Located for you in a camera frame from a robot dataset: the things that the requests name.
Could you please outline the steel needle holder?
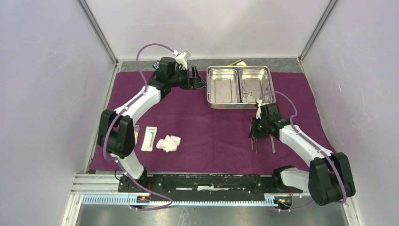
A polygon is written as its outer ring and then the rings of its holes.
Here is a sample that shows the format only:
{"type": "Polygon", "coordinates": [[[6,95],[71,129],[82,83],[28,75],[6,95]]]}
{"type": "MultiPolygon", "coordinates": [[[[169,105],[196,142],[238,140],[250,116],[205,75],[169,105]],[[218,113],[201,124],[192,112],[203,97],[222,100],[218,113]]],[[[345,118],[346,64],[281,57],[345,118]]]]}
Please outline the steel needle holder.
{"type": "Polygon", "coordinates": [[[253,139],[252,139],[252,137],[250,136],[250,135],[251,135],[251,131],[252,131],[252,124],[251,124],[251,123],[249,124],[249,130],[250,130],[250,132],[249,132],[248,138],[249,138],[249,140],[250,140],[251,150],[254,150],[253,139]]]}

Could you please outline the metal mesh instrument tray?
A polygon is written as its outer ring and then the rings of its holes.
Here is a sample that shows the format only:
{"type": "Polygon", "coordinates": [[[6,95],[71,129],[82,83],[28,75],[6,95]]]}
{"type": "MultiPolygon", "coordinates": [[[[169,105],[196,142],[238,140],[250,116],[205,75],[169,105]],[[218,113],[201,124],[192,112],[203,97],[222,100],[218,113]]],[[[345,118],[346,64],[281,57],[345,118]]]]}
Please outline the metal mesh instrument tray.
{"type": "MultiPolygon", "coordinates": [[[[214,68],[231,68],[231,69],[235,69],[238,72],[238,79],[239,79],[239,70],[243,69],[247,66],[210,66],[207,68],[207,76],[208,76],[208,72],[210,69],[214,69],[214,68]]],[[[239,102],[238,103],[233,103],[233,104],[211,104],[208,101],[208,92],[207,92],[207,102],[209,107],[213,108],[213,109],[255,109],[256,108],[256,103],[254,105],[247,105],[242,103],[241,101],[241,88],[240,88],[240,81],[238,80],[238,86],[239,86],[239,102]]]]}

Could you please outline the purple cloth wrap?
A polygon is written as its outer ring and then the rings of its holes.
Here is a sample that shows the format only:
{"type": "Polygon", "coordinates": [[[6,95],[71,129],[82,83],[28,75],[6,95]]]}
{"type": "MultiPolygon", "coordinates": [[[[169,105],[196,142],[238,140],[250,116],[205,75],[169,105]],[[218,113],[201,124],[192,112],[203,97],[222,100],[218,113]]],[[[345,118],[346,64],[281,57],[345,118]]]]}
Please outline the purple cloth wrap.
{"type": "MultiPolygon", "coordinates": [[[[298,110],[294,122],[314,141],[334,151],[320,122],[315,99],[303,73],[271,73],[275,90],[288,96],[298,110]]],[[[143,87],[139,72],[116,75],[108,109],[113,110],[130,100],[143,87]]],[[[252,149],[251,118],[256,109],[211,109],[206,89],[173,88],[160,103],[147,111],[138,122],[137,146],[140,163],[148,172],[240,173],[269,175],[282,166],[293,165],[308,171],[307,164],[291,148],[271,139],[257,140],[252,149]],[[154,148],[141,151],[146,127],[157,127],[154,143],[174,135],[181,143],[174,152],[154,148]]]]}

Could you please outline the suture packet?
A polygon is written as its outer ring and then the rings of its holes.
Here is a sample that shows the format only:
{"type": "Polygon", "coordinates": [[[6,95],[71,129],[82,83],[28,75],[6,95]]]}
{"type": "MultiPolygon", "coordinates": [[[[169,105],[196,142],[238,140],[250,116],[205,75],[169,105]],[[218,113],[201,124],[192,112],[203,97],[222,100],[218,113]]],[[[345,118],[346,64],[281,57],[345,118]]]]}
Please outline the suture packet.
{"type": "Polygon", "coordinates": [[[146,127],[141,151],[151,152],[157,134],[157,127],[146,127]]]}

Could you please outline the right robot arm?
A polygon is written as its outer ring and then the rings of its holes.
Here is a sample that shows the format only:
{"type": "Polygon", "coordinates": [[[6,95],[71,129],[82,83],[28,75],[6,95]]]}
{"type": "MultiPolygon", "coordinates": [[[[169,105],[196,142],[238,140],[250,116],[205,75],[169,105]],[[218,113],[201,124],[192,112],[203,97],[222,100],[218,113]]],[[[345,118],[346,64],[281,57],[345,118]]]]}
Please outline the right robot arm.
{"type": "Polygon", "coordinates": [[[293,118],[283,118],[276,103],[257,100],[256,115],[248,137],[252,140],[274,137],[291,148],[309,167],[308,171],[288,165],[273,171],[272,187],[284,192],[289,187],[311,195],[319,206],[333,202],[345,203],[356,194],[350,161],[342,152],[334,153],[318,144],[293,118]]]}

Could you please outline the white gauze wad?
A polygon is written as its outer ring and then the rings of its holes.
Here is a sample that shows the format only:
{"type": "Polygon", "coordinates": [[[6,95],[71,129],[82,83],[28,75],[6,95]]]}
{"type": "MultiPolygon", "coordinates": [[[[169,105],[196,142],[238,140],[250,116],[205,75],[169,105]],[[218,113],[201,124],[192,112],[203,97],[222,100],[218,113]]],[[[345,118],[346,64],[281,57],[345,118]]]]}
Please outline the white gauze wad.
{"type": "Polygon", "coordinates": [[[167,135],[164,139],[160,139],[157,144],[157,149],[162,149],[165,152],[174,152],[181,143],[181,138],[177,136],[167,135]]]}

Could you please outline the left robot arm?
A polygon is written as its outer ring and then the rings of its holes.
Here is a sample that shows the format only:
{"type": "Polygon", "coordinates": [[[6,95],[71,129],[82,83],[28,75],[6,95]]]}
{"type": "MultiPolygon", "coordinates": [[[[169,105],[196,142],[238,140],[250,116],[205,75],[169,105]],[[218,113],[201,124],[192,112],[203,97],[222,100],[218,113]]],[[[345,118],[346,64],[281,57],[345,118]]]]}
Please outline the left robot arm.
{"type": "Polygon", "coordinates": [[[188,69],[171,57],[163,57],[143,88],[124,105],[105,109],[101,113],[97,144],[107,160],[115,160],[123,173],[130,178],[130,186],[137,192],[144,191],[148,179],[143,176],[145,167],[139,162],[134,147],[134,124],[154,105],[162,101],[174,87],[198,90],[206,87],[195,66],[188,69]]]}

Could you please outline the steel forceps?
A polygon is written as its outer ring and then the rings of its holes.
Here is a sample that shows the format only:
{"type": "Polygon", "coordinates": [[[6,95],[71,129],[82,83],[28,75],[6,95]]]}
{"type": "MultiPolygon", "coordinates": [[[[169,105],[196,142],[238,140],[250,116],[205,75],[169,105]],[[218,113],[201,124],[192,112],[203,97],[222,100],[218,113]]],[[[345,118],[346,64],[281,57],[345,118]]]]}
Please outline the steel forceps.
{"type": "Polygon", "coordinates": [[[274,137],[273,137],[273,136],[271,136],[271,137],[270,137],[270,139],[271,139],[271,148],[272,148],[272,153],[276,153],[276,150],[275,150],[275,144],[274,144],[274,137]]]}

